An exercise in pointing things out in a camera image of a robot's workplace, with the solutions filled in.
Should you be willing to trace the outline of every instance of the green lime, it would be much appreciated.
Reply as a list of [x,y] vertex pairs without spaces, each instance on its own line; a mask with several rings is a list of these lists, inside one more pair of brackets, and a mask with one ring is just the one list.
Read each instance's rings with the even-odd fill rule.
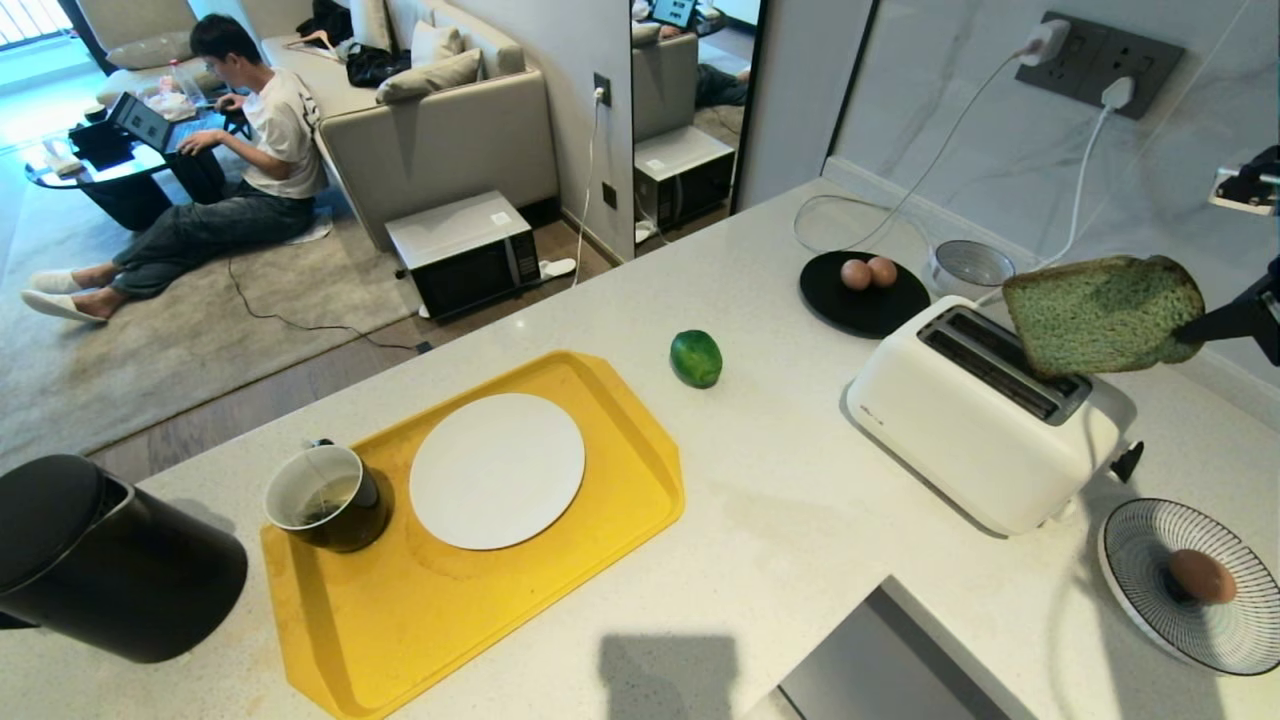
[[685,331],[671,341],[671,369],[687,384],[709,388],[723,366],[719,346],[703,331]]

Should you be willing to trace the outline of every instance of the wall outlet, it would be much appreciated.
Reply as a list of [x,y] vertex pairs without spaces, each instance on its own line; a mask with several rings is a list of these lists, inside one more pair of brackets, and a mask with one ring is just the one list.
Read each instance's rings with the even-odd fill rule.
[[1048,63],[1020,67],[1018,79],[1101,108],[1103,90],[1121,77],[1133,77],[1133,100],[1117,110],[1117,115],[1137,120],[1147,114],[1183,56],[1181,47],[1167,42],[1060,13],[1044,13],[1043,22],[1053,19],[1071,23],[1062,50]]
[[613,88],[609,83],[609,78],[602,76],[600,73],[595,73],[595,85],[593,87],[595,90],[604,88],[604,97],[600,99],[600,105],[604,105],[605,108],[612,108]]

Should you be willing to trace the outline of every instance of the bread slice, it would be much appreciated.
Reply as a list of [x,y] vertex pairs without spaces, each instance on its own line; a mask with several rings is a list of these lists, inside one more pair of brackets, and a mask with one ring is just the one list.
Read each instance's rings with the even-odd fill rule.
[[1005,302],[1032,368],[1044,377],[1184,363],[1201,345],[1174,331],[1204,314],[1190,274],[1169,258],[1116,256],[1015,275]]

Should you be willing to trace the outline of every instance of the toaster lever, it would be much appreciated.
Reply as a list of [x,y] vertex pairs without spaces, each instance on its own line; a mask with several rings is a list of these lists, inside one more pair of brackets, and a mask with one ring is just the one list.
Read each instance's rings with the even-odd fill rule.
[[1111,464],[1111,471],[1115,473],[1116,478],[1120,478],[1121,483],[1128,483],[1129,478],[1133,477],[1133,471],[1138,468],[1138,461],[1142,460],[1144,450],[1147,450],[1147,443],[1138,441],[1130,445],[1129,450],[1120,454],[1120,457]]

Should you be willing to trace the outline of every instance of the white toaster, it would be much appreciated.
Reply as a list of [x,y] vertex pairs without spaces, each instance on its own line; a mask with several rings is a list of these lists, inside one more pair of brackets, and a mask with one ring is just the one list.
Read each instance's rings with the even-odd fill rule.
[[1043,523],[1123,451],[1138,409],[1096,377],[1037,378],[1018,337],[943,297],[886,337],[854,420],[987,529]]

